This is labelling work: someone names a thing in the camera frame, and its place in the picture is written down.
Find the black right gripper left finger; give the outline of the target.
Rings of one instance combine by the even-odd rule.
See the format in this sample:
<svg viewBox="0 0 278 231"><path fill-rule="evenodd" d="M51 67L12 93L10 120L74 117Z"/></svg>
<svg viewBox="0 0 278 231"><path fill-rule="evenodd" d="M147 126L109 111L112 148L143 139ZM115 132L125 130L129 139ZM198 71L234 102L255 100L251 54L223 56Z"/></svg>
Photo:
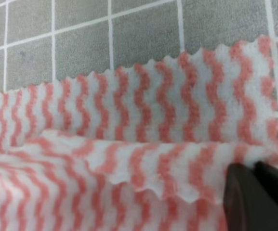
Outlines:
<svg viewBox="0 0 278 231"><path fill-rule="evenodd" d="M228 167L223 207L230 231L278 231L278 204L250 169Z"/></svg>

